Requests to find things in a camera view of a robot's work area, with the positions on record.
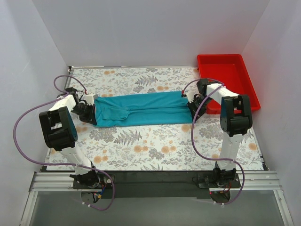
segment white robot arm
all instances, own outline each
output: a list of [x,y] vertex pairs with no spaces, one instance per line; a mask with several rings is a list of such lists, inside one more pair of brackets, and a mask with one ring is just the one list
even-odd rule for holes
[[68,162],[76,164],[74,166],[76,176],[73,175],[73,178],[82,185],[94,187],[99,183],[96,172],[78,167],[78,165],[94,166],[76,145],[78,136],[70,112],[79,115],[81,121],[96,124],[94,100],[97,94],[79,99],[76,89],[67,88],[66,91],[69,93],[66,97],[57,101],[48,111],[39,114],[44,139],[49,148],[54,148],[65,156]]
[[[222,86],[222,84],[209,81],[208,79],[200,79],[200,81],[197,82],[199,94],[187,93],[189,101],[187,105],[192,117],[194,117],[196,110],[204,98],[219,86]],[[253,123],[249,96],[233,93],[222,86],[205,101],[198,113],[197,119],[206,112],[206,106],[212,99],[221,105],[223,141],[219,158],[235,160],[243,135],[252,127]],[[236,172],[236,165],[232,161],[217,161],[215,167],[215,170],[217,170],[221,176],[224,174],[233,177]]]

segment teal cloth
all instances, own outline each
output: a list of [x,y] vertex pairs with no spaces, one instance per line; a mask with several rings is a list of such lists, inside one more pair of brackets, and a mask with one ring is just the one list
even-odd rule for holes
[[192,123],[187,102],[180,91],[99,97],[96,127]]

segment white wall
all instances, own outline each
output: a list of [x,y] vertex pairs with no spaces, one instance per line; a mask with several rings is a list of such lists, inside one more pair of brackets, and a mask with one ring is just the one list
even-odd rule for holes
[[33,0],[69,66],[196,65],[242,53],[269,0]]
[[[52,80],[68,68],[31,0],[0,0],[0,15],[0,225],[15,226],[40,167],[18,153],[14,123],[27,109],[56,97]],[[47,148],[37,114],[20,123],[17,135],[30,157],[43,160]]]
[[271,0],[243,58],[262,109],[254,129],[263,157],[301,225],[301,0]]

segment red plastic bin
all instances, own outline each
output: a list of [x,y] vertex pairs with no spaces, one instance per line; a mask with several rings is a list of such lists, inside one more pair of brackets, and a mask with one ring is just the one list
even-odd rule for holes
[[[227,89],[238,94],[247,94],[251,110],[260,109],[260,104],[251,83],[244,60],[240,54],[198,55],[198,69],[201,78],[217,79],[225,83]],[[211,101],[207,114],[220,114],[221,106]]]

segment table surface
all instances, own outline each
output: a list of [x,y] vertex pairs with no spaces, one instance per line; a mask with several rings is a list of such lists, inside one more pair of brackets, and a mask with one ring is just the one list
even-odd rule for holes
[[[114,68],[75,69],[89,93],[112,97],[151,92],[182,90],[199,78],[196,68]],[[72,80],[70,86],[83,88]],[[191,84],[187,91],[197,91]],[[212,170],[207,161],[194,152],[190,124],[95,128],[72,114],[83,153],[100,170]],[[203,115],[195,125],[196,147],[204,156],[218,158],[223,132],[219,115]],[[49,152],[51,163],[67,160],[55,150]],[[244,136],[237,161],[245,170],[263,170],[253,129]],[[48,166],[47,170],[73,170],[71,166]]]

